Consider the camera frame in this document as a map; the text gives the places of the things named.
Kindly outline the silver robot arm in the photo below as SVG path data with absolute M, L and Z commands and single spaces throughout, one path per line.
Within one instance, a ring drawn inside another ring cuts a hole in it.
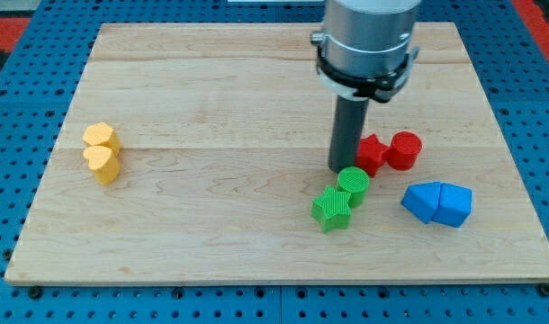
M 406 84 L 419 49 L 410 48 L 420 0 L 327 0 L 317 48 L 320 81 L 355 102 L 389 102 Z

